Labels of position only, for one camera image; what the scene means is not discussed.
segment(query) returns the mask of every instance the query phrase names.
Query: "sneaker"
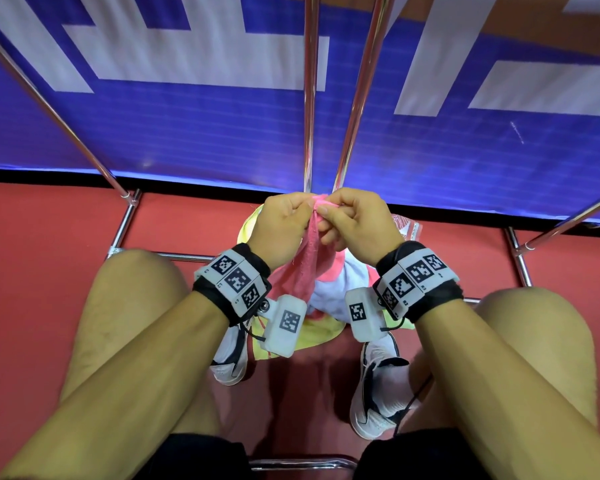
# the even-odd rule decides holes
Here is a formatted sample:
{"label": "sneaker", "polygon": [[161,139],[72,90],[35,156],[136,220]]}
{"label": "sneaker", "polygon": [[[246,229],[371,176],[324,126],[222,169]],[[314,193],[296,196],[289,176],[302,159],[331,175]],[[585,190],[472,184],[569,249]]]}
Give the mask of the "sneaker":
{"label": "sneaker", "polygon": [[375,440],[388,429],[396,428],[404,417],[404,411],[398,411],[390,418],[382,416],[373,400],[374,370],[384,365],[408,365],[400,357],[398,344],[392,334],[382,339],[367,342],[360,354],[360,382],[351,400],[349,420],[353,430],[366,440]]}
{"label": "sneaker", "polygon": [[[251,327],[251,320],[248,320],[245,327]],[[247,355],[247,332],[242,328],[238,328],[238,338],[236,339],[235,348],[231,355],[222,363],[215,360],[211,361],[211,372],[214,373],[216,381],[225,386],[235,386],[240,382],[247,373],[247,364],[249,357]]]}

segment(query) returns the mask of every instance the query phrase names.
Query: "hand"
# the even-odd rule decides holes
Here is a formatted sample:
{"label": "hand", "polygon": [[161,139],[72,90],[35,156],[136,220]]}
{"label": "hand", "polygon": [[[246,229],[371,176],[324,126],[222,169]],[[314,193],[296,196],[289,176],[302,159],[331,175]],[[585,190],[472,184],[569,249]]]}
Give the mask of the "hand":
{"label": "hand", "polygon": [[294,258],[313,213],[314,194],[275,195],[264,202],[247,244],[273,271]]}
{"label": "hand", "polygon": [[369,266],[376,266],[380,259],[404,242],[389,207],[378,194],[344,188],[326,200],[341,207],[321,205],[317,209],[334,227],[322,236],[323,244],[342,239],[353,256]]}

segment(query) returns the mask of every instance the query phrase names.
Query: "black shorts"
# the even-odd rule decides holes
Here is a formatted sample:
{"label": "black shorts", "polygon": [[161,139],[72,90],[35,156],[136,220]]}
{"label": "black shorts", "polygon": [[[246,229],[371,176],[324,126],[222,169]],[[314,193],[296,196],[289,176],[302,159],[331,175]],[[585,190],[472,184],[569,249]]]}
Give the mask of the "black shorts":
{"label": "black shorts", "polygon": [[[457,429],[424,429],[367,446],[354,480],[489,480]],[[170,435],[134,480],[255,479],[240,443],[203,435]]]}

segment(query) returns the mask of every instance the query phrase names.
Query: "wrist strap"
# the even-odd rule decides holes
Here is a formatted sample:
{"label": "wrist strap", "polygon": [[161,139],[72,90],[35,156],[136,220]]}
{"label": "wrist strap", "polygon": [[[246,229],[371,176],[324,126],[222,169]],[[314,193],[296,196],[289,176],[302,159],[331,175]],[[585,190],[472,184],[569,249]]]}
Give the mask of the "wrist strap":
{"label": "wrist strap", "polygon": [[270,273],[247,244],[238,244],[196,271],[193,290],[220,308],[234,326],[251,318],[271,291],[266,279]]}
{"label": "wrist strap", "polygon": [[432,250],[406,241],[378,262],[374,290],[394,320],[417,320],[433,308],[463,298],[457,275]]}

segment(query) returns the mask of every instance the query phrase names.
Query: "red floor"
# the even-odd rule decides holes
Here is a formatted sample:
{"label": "red floor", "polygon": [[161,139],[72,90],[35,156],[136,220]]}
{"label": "red floor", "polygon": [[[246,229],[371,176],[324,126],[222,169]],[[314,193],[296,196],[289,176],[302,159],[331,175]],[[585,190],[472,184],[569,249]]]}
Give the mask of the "red floor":
{"label": "red floor", "polygon": [[[214,254],[234,245],[254,207],[147,194],[125,246]],[[54,410],[80,309],[124,209],[110,190],[0,184],[0,468]],[[499,230],[425,223],[422,240],[462,277],[467,296],[516,285]],[[561,293],[586,318],[600,384],[600,239],[560,236],[527,263],[534,284]],[[194,266],[182,266],[190,280]],[[414,332],[397,338],[403,355],[414,354]],[[236,387],[215,387],[228,437],[259,457],[358,457],[365,442],[347,414],[359,354],[345,331],[291,360],[258,362]]]}

